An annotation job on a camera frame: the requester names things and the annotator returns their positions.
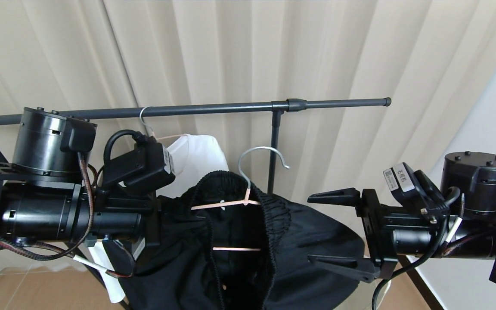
metal hanger hook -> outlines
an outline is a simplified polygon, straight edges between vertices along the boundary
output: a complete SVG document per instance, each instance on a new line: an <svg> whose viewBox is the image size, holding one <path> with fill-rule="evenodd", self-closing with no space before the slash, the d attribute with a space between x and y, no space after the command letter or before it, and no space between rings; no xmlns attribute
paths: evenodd
<svg viewBox="0 0 496 310"><path fill-rule="evenodd" d="M285 163L284 156L276 148L269 147L269 146L256 146L256 147L252 147L251 149L248 149L244 153L242 153L242 155L240 155L240 157L239 157L239 173L246 180L246 183L248 183L248 188L251 187L252 182L250 181L250 178L248 178L248 176L242 171L242 168L240 167L240 164L242 164L242 159L244 158L244 156L246 156L246 154L254 151L255 149L268 149L268 150L270 150L272 152L277 153L277 155L279 155L279 158L281 159L281 163L282 163L283 167L285 167L286 169L290 169L290 166Z"/></svg>
<svg viewBox="0 0 496 310"><path fill-rule="evenodd" d="M141 109L141 112L139 113L139 121L145 125L146 128L150 129L150 133L152 133L152 135L154 135L154 129L152 129L152 127L150 127L150 125L148 125L147 123L144 122L143 120L143 112L146 108L150 108L150 106L145 106L144 108Z"/></svg>

curtain fold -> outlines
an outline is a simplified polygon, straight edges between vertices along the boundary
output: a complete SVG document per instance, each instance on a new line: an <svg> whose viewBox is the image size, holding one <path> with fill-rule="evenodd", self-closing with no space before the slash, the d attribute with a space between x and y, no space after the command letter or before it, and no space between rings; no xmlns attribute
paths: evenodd
<svg viewBox="0 0 496 310"><path fill-rule="evenodd" d="M0 2L0 114L392 97L388 108L283 115L275 192L296 202L376 188L405 161L431 169L496 69L496 0ZM146 118L157 137L217 137L229 167L270 144L270 112ZM138 120L97 120L91 163ZM16 126L0 127L12 158ZM114 154L132 148L127 139ZM267 152L244 171L265 189ZM315 206L362 233L353 210Z"/></svg>

tiled floor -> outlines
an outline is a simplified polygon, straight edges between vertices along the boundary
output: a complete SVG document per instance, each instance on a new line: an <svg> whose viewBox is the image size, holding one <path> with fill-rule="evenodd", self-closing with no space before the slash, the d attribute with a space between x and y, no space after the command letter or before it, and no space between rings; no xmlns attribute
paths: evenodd
<svg viewBox="0 0 496 310"><path fill-rule="evenodd" d="M120 310L111 304L102 285L91 273L64 269L57 273L45 268L7 268L0 274L0 310ZM398 277L380 310L427 310L429 307L408 276Z"/></svg>

black jacket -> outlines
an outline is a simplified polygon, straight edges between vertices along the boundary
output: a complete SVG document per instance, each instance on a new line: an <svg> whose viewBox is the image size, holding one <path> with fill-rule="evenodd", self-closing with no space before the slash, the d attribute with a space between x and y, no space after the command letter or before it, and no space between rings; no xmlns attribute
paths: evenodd
<svg viewBox="0 0 496 310"><path fill-rule="evenodd" d="M191 211L191 206L240 200L246 181L234 173L206 175L180 198L162 198L162 240L142 276L120 279L135 310L330 310L358 281L317 269L308 254L356 257L363 240L308 206L268 195L252 184L261 203ZM105 245L114 266L127 259ZM213 247L262 251L213 251Z"/></svg>

dark baseboard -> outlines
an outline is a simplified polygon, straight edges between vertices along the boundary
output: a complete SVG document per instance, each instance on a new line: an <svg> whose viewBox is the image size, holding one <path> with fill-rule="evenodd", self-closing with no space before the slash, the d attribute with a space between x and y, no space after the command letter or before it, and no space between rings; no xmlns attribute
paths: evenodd
<svg viewBox="0 0 496 310"><path fill-rule="evenodd" d="M398 255L397 258L399 259L399 262L403 267L408 266L411 263L405 255ZM435 295L431 292L428 285L426 285L418 271L414 269L407 271L407 275L409 276L409 278L411 278L411 281L413 281L413 283L417 287L417 290L420 292L426 304L428 304L431 310L445 310L439 303L437 298L435 298Z"/></svg>

